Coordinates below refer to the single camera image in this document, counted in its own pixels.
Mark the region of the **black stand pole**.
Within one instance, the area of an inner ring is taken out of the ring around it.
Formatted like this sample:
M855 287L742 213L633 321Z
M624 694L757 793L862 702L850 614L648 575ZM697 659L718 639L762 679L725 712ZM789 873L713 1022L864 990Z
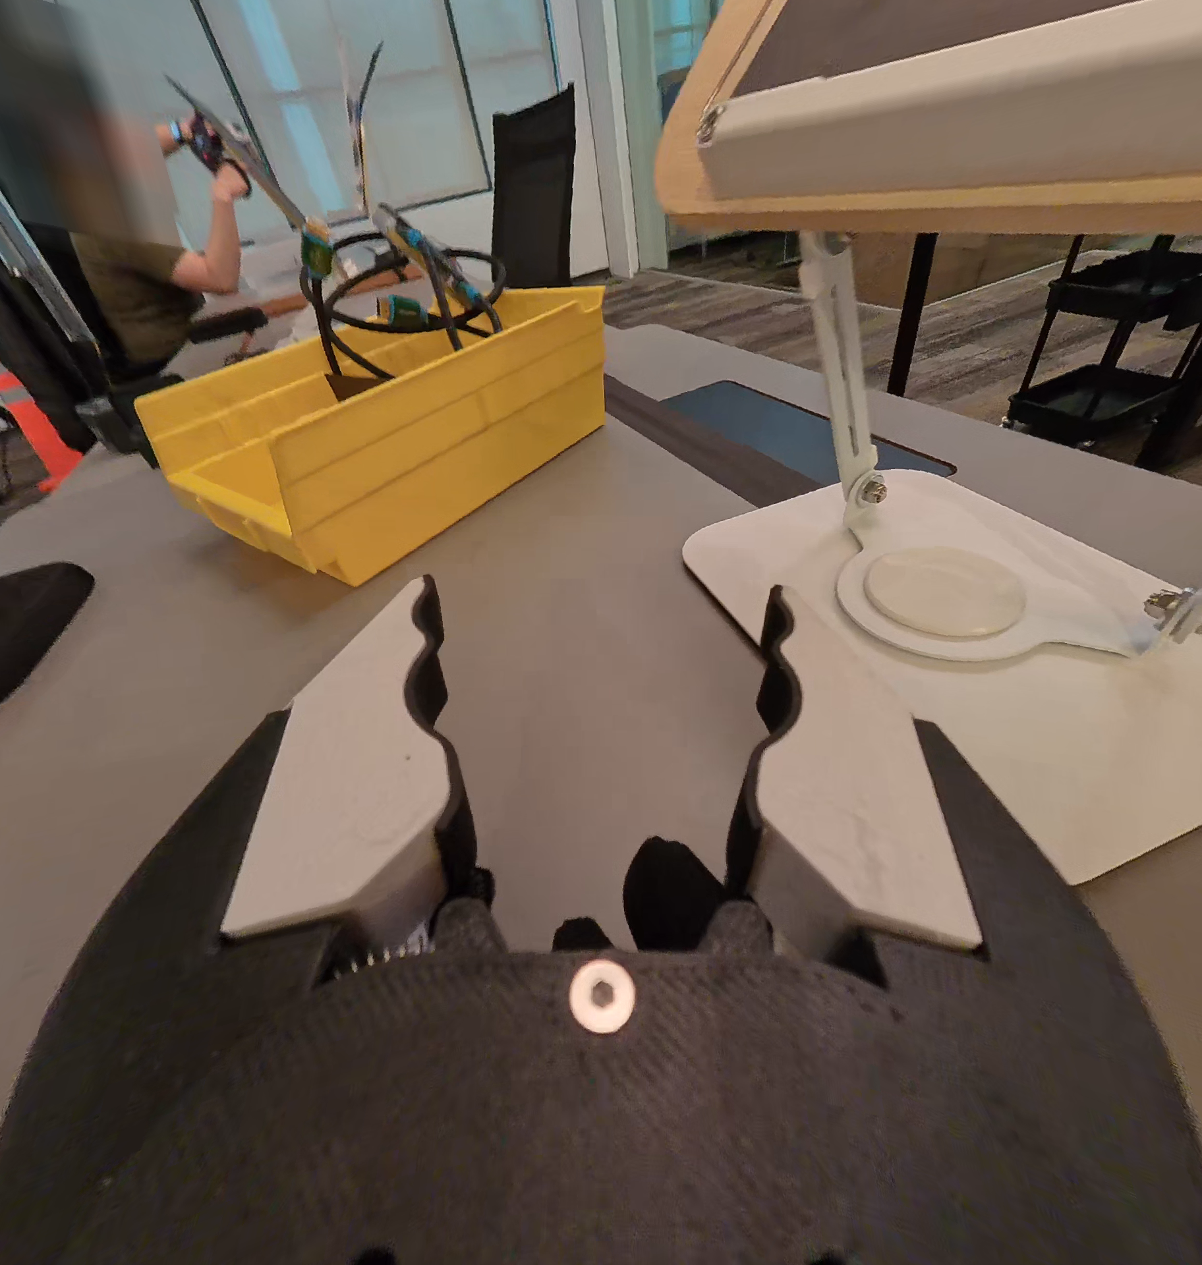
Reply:
M940 242L940 233L917 233L912 242L909 269L907 269L907 282L905 282L905 294L899 307L899 323L893 335L893 348L891 348L889 380L885 380L885 392L893 397L905 397L905 391L907 391L936 242Z

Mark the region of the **black shelf rack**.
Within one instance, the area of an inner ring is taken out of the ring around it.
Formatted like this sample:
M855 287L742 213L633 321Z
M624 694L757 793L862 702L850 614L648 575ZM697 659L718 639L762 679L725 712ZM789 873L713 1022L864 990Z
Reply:
M1139 468L1163 470L1189 443L1202 419L1202 249L1176 249L1163 233L1149 246L1112 261L1077 265L1074 237L1058 275L1047 285L1046 319L1019 391L1009 397L1004 424L1073 448L1090 448L1132 428L1149 428ZM1058 315L1110 321L1115 330L1095 364L1035 380ZM1139 327L1189 331L1171 371L1124 370Z

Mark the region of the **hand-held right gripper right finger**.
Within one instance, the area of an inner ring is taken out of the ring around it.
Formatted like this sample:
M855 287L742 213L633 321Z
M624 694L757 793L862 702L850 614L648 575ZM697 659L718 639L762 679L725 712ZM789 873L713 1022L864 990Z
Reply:
M860 932L956 952L985 941L917 728L899 694L786 587L767 598L754 748L725 889L799 957Z

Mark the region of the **tan stand panel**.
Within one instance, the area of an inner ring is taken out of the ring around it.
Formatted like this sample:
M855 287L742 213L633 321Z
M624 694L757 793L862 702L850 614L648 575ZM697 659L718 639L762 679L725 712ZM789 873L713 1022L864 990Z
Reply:
M655 151L702 232L1202 233L1202 0L1120 4L736 98L786 4L722 4Z

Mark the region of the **black office chair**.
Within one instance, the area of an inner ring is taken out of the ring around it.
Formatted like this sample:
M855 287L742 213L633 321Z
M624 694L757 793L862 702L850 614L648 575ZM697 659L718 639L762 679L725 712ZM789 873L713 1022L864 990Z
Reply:
M181 382L173 371L160 371L157 378L144 378L135 382L111 382L105 375L105 352L111 351L111 335L103 327L103 315L93 302L88 282L79 270L79 264L72 249L72 240L62 228L34 225L31 240L43 261L51 265L58 287L72 301L75 311L83 315L93 351L88 346L75 346L55 315L43 302L40 291L14 275L0 261L0 362L14 371L20 384L31 392L40 409L52 421L62 441L75 451L88 453L95 443L95 432L83 421L76 407L108 396L119 413L119 431L140 432L135 416L135 397ZM234 335L253 340L266 323L267 315L259 307L231 307L214 315L194 319L188 342L214 342Z
M513 289L570 287L575 87L494 114L494 244Z

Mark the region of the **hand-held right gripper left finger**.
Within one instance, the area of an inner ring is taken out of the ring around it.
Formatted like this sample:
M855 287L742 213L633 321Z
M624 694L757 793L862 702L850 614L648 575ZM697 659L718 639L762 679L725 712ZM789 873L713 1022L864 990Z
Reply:
M458 755L437 716L444 618L436 578L395 600L286 714L219 933L231 941L338 924L403 949L478 875Z

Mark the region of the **large yellow plastic bin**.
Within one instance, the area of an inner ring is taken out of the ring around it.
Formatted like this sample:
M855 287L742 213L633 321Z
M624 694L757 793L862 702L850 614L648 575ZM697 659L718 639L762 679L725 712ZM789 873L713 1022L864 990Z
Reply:
M139 397L174 498L361 587L604 424L603 287L514 289L501 331L373 335L389 371L338 401L318 338Z

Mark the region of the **orange traffic cone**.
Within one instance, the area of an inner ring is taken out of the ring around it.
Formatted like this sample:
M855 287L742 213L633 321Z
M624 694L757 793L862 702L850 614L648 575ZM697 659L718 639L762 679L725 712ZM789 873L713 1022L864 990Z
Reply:
M31 392L0 362L0 441L11 439L14 432L23 439L28 451L43 464L44 476L34 484L40 496L58 492L58 486L83 461L83 453L62 441Z

